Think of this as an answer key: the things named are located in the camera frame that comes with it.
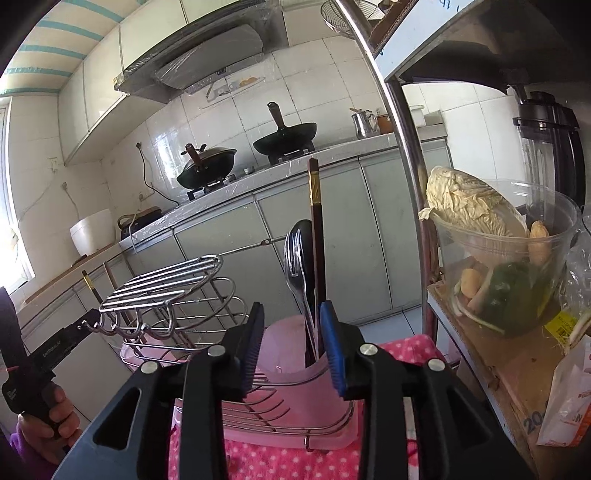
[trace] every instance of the white bucket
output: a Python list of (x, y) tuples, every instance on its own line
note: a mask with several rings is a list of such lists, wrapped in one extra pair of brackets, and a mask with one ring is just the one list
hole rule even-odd
[(80, 255), (92, 255), (115, 242), (115, 225), (109, 209), (83, 218), (70, 228), (72, 241)]

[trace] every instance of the electrical cord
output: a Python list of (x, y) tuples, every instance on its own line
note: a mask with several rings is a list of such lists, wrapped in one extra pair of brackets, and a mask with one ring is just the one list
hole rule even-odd
[(138, 149), (139, 154), (142, 156), (142, 162), (144, 162), (144, 183), (145, 185), (154, 191), (154, 193), (157, 193), (158, 195), (160, 195), (162, 198), (168, 200), (169, 202), (174, 202), (177, 204), (177, 206), (180, 206), (181, 204), (179, 202), (177, 202), (176, 200), (173, 200), (171, 198), (168, 198), (164, 193), (159, 192), (157, 189), (155, 189), (152, 185), (148, 185), (148, 182), (146, 180), (146, 159), (144, 158), (144, 152), (142, 152), (142, 144), (140, 142), (137, 142), (135, 144), (135, 148)]

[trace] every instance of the kitchen floor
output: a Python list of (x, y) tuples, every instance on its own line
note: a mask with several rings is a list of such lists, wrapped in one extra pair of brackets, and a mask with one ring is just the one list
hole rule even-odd
[[(400, 338), (406, 338), (423, 332), (423, 318), (421, 308), (404, 310), (392, 317), (367, 323), (359, 327), (363, 337), (368, 342), (380, 344), (392, 342)], [(437, 332), (437, 348), (448, 357), (450, 353), (450, 338), (442, 325)]]

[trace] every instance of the plastic bag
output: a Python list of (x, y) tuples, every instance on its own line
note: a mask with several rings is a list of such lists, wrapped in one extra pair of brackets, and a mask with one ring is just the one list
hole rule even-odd
[(591, 309), (591, 205), (583, 209), (583, 225), (573, 248), (566, 256), (566, 274), (560, 304), (579, 319)]
[(577, 446), (591, 424), (591, 337), (582, 340), (554, 370), (538, 445)]

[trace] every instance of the wooden handle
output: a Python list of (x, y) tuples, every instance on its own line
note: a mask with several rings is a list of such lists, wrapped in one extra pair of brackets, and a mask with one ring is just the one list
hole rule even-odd
[(310, 209), (312, 217), (312, 248), (314, 251), (314, 283), (316, 286), (316, 305), (314, 318), (318, 331), (319, 356), (324, 353), (324, 343), (320, 331), (320, 305), (326, 301), (326, 264), (324, 260), (324, 222), (322, 219), (322, 197), (320, 195), (320, 173), (318, 160), (308, 160), (308, 179), (310, 185)]
[(283, 115), (281, 114), (281, 109), (279, 108), (279, 105), (277, 105), (275, 102), (269, 102), (267, 104), (267, 107), (269, 108), (269, 111), (271, 113), (271, 116), (273, 117), (273, 120), (277, 124), (277, 128), (279, 130), (283, 130), (284, 128), (286, 128), (285, 123), (283, 121)]

